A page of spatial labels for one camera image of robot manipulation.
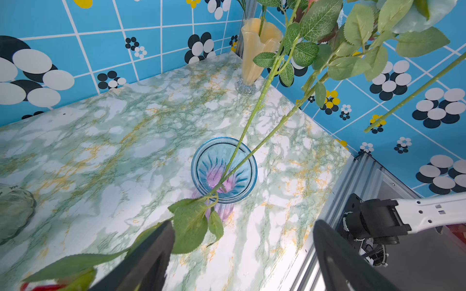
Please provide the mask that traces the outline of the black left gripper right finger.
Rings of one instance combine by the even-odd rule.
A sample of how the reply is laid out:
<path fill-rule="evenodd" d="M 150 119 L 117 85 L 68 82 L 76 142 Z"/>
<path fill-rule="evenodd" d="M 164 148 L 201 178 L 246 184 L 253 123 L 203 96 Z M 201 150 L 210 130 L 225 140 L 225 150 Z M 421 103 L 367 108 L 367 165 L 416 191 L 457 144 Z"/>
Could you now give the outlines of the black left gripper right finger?
<path fill-rule="evenodd" d="M 313 239 L 328 291 L 396 291 L 325 221 L 316 221 Z"/>

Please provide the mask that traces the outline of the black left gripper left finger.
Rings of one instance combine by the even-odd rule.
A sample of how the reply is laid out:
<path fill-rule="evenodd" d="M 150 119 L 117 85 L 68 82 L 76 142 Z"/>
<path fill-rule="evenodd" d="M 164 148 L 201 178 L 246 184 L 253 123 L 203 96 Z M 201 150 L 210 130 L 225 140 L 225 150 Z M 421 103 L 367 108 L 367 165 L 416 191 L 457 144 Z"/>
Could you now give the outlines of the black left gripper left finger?
<path fill-rule="evenodd" d="M 162 290 L 174 242 L 175 231 L 172 223 L 165 221 L 109 275 L 91 287 L 91 290 Z"/>

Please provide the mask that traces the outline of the purple blue glass vase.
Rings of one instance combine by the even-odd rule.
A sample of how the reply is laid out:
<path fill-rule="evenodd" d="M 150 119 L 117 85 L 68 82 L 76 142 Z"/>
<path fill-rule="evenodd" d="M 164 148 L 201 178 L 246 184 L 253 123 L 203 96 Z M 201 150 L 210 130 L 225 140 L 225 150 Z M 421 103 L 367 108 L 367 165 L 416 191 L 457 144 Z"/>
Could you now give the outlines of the purple blue glass vase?
<path fill-rule="evenodd" d="M 206 196 L 227 176 L 217 190 L 218 203 L 214 209 L 225 222 L 233 212 L 234 203 L 246 198 L 257 182 L 257 162 L 249 156 L 250 149 L 230 137 L 212 138 L 194 154 L 191 176 L 197 189 L 195 197 Z"/>

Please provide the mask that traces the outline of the clear ribbed glass vase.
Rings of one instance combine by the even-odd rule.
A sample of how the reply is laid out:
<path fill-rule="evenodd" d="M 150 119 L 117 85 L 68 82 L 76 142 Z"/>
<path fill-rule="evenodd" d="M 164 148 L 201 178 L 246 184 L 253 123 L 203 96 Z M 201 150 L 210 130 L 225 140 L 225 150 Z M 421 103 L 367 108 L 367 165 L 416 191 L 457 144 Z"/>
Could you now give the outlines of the clear ribbed glass vase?
<path fill-rule="evenodd" d="M 32 193 L 18 186 L 1 184 L 1 245 L 16 237 L 35 214 Z"/>

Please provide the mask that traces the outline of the white blue flower bunch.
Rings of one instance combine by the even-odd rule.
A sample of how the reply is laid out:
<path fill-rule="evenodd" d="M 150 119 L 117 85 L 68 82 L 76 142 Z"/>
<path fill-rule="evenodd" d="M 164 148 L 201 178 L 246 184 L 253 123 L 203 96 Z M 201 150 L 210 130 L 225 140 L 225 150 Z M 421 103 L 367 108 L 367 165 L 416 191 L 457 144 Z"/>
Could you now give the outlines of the white blue flower bunch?
<path fill-rule="evenodd" d="M 466 189 L 466 50 L 436 28 L 464 1 L 361 1 L 318 44 L 305 35 L 278 73 L 312 119 L 307 149 L 372 156 L 424 198 Z"/>

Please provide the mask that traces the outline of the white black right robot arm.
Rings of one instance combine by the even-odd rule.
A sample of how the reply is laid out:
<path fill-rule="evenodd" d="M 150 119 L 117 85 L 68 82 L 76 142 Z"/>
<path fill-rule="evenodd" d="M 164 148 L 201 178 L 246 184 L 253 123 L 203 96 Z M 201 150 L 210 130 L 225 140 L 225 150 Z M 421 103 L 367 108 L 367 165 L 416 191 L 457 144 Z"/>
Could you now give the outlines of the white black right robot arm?
<path fill-rule="evenodd" d="M 386 246 L 424 230 L 466 223 L 466 194 L 425 199 L 373 199 L 349 196 L 337 232 L 373 267 L 387 266 Z"/>

